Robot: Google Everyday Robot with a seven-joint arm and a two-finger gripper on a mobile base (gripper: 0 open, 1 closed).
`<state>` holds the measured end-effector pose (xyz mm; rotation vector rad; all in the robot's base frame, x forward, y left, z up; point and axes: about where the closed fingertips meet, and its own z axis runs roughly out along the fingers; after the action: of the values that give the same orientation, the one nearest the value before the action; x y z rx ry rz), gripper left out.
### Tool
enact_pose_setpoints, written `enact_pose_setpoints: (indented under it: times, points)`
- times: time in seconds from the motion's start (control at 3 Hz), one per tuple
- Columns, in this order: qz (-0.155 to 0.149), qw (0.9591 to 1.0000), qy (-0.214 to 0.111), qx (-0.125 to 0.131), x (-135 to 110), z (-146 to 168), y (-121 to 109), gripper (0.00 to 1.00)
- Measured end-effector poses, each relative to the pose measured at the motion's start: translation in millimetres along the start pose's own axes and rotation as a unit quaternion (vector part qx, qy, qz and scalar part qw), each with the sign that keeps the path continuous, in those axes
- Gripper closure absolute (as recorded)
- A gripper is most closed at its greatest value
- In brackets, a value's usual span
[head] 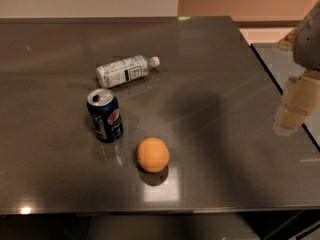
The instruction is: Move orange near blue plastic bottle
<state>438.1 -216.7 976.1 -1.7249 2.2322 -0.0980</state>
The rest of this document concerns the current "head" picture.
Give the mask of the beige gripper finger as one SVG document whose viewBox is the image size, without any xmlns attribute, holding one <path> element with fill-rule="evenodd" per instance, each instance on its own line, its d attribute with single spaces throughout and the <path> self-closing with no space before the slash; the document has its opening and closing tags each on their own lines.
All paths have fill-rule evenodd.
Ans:
<svg viewBox="0 0 320 240">
<path fill-rule="evenodd" d="M 277 48 L 280 50 L 291 50 L 295 42 L 295 36 L 296 30 L 293 29 L 278 41 Z"/>
<path fill-rule="evenodd" d="M 278 136 L 295 133 L 320 107 L 320 72 L 306 69 L 288 93 L 283 93 L 273 125 Z"/>
</svg>

